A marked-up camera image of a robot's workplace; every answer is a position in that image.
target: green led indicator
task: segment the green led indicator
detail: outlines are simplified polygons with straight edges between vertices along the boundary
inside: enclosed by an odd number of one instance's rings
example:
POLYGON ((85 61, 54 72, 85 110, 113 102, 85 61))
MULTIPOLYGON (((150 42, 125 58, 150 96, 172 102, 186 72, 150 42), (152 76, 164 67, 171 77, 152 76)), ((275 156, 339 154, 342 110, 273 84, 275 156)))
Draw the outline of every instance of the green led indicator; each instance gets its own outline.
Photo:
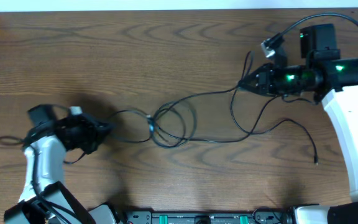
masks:
POLYGON ((345 68, 345 66, 342 66, 342 65, 336 65, 336 66, 335 66, 335 68, 336 68, 336 70, 337 70, 337 71, 339 71, 339 72, 340 72, 340 71, 342 71, 342 70, 345 68))
POLYGON ((295 78, 295 75, 287 75, 288 81, 291 81, 295 78))

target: wooden table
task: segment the wooden table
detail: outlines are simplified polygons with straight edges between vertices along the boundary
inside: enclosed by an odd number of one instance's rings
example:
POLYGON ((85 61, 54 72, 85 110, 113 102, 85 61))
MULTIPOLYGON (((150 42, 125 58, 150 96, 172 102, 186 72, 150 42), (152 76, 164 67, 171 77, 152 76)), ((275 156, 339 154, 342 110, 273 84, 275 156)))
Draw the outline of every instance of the wooden table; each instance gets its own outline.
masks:
MULTIPOLYGON (((0 13, 0 136, 24 137, 32 127, 26 111, 41 103, 78 105, 105 118, 128 108, 152 114, 171 100, 229 89, 240 78, 247 51, 255 51, 257 68, 266 62, 261 41, 323 11, 358 20, 358 9, 0 13)), ((330 22, 335 23, 342 57, 358 57, 358 30, 349 22, 324 17, 302 27, 330 22)), ((298 34, 297 29, 285 36, 292 64, 303 63, 298 34)), ((230 99, 225 94, 190 101, 198 113, 197 136, 243 136, 231 120, 230 99)), ((267 100, 239 92, 234 110, 241 125, 250 129, 267 100)), ((86 208, 107 200, 154 210, 350 202, 341 150, 321 105, 275 100, 257 129, 282 118, 308 128, 319 166, 313 164, 304 132, 283 124, 234 144, 191 142, 163 149, 152 142, 107 141, 77 164, 65 166, 66 186, 86 208)), ((180 130, 173 116, 162 122, 180 130)), ((116 133, 147 137, 141 118, 128 114, 119 123, 116 133)), ((80 154, 69 152, 68 159, 80 154)), ((22 192, 25 165, 19 147, 0 146, 0 222, 22 192)))

